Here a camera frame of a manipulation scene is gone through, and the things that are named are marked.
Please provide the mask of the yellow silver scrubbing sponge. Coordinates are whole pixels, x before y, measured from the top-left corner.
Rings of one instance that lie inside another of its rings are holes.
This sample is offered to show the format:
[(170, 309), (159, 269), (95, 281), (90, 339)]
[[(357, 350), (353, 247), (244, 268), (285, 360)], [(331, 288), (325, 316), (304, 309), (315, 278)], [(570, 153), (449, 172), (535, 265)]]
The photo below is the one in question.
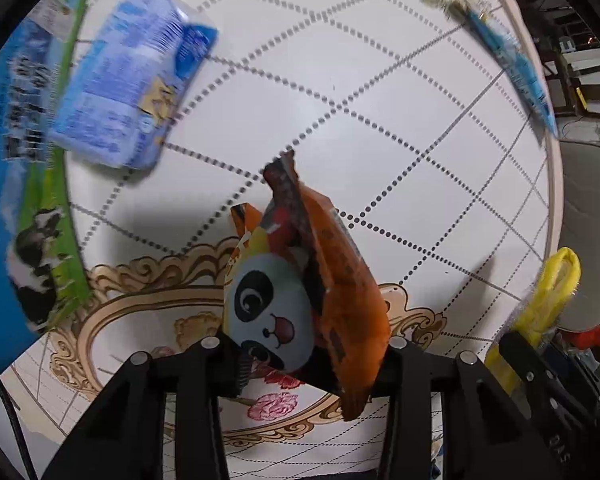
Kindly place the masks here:
[(509, 315), (490, 345), (484, 364), (507, 394), (512, 394), (521, 379), (504, 359), (501, 339), (509, 332), (518, 332), (534, 350), (543, 348), (553, 337), (558, 318), (577, 291), (581, 265), (577, 254), (568, 247), (558, 249), (546, 260), (535, 288)]

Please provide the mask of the light blue tissue pack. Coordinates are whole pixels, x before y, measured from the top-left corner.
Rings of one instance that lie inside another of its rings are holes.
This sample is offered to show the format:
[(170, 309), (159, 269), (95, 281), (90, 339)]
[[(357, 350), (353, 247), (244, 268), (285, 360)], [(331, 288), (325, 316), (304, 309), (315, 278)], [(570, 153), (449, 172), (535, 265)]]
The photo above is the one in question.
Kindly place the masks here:
[(178, 0), (121, 0), (73, 71), (50, 142), (92, 164), (152, 168), (218, 38)]

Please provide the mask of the brown cardboard box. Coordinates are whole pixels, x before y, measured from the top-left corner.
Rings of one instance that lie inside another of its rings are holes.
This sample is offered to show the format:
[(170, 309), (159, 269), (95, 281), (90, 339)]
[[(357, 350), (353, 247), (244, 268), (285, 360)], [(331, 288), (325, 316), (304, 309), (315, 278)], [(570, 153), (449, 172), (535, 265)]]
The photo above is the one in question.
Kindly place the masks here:
[(40, 0), (0, 50), (0, 372), (91, 293), (50, 127), (86, 0)]

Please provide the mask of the grey chair seat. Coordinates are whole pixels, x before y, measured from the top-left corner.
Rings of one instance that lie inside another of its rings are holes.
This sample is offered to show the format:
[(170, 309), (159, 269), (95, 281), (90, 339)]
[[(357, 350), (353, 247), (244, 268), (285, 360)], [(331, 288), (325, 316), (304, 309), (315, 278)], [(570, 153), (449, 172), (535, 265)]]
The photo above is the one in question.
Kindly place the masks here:
[(580, 282), (560, 317), (560, 327), (581, 333), (600, 325), (600, 145), (562, 141), (564, 213), (560, 246), (572, 249)]

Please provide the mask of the blue toothbrush package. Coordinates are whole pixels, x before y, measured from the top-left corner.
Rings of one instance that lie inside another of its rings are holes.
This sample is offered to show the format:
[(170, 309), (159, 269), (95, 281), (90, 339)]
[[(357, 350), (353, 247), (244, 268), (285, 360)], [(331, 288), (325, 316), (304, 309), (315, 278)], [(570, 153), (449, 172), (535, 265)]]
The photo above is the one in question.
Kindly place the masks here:
[(498, 65), (504, 70), (521, 99), (555, 138), (558, 136), (553, 109), (528, 55), (520, 42), (506, 29), (492, 20), (492, 16), (467, 3), (454, 3), (466, 24), (483, 43)]

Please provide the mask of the orange panda snack bag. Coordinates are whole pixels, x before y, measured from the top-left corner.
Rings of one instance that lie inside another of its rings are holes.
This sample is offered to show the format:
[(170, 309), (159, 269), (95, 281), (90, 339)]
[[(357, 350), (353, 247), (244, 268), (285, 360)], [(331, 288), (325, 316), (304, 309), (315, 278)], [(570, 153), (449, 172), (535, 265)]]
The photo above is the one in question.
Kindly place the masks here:
[(230, 210), (222, 331), (255, 361), (339, 396), (362, 414), (388, 348), (387, 305), (332, 201), (286, 152), (263, 170), (271, 199)]

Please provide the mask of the patterned white tablecloth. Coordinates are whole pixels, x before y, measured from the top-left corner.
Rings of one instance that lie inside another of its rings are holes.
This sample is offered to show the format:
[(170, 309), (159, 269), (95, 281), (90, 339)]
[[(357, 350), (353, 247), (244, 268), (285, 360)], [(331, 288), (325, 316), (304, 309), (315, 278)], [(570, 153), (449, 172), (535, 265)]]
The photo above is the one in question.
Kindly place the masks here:
[[(86, 52), (120, 0), (88, 0)], [(91, 304), (5, 370), (36, 468), (137, 350), (219, 317), (230, 207), (292, 148), (384, 288), (395, 328), (484, 356), (547, 248), (543, 137), (492, 56), (425, 0), (180, 0), (219, 29), (154, 170), (66, 159)]]

